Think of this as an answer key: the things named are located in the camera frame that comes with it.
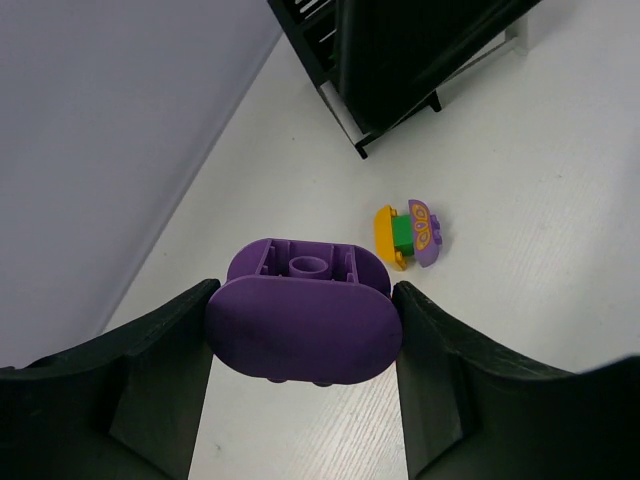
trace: purple lego piece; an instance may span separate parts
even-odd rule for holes
[[[440,253],[440,222],[438,217],[429,214],[429,208],[420,200],[409,200],[409,214],[414,256],[422,267],[428,267],[438,259]]]
[[[234,370],[272,381],[359,383],[402,342],[382,263],[355,245],[265,239],[232,260],[211,297],[206,333]]]

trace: green lego piece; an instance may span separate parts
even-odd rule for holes
[[[393,246],[402,252],[405,257],[413,255],[413,229],[411,228],[411,216],[391,218],[393,230]]]

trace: black metal rack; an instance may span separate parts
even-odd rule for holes
[[[357,115],[348,112],[337,93],[331,95],[328,89],[338,92],[339,72],[336,63],[336,0],[268,0],[285,35],[291,42],[313,85],[331,110],[358,154],[367,158],[365,147],[380,138],[385,132],[370,131]],[[423,108],[430,106],[434,111],[442,110],[437,93],[434,91],[423,102],[409,112],[403,121]]]

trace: purple plastic block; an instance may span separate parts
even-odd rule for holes
[[[355,245],[264,239],[231,261],[206,333],[234,370],[272,381],[354,384],[398,356],[402,326],[384,265]]]
[[[438,259],[442,236],[440,222],[420,200],[409,200],[411,229],[413,230],[413,252],[422,267],[428,267]]]

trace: floor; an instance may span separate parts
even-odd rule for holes
[[[493,339],[582,371],[640,351],[640,3],[546,0],[532,50],[441,91],[360,160],[282,40],[109,328],[262,237],[373,250],[372,218],[424,200],[445,246],[392,273]],[[191,479],[406,478],[395,372],[274,385],[214,361]]]

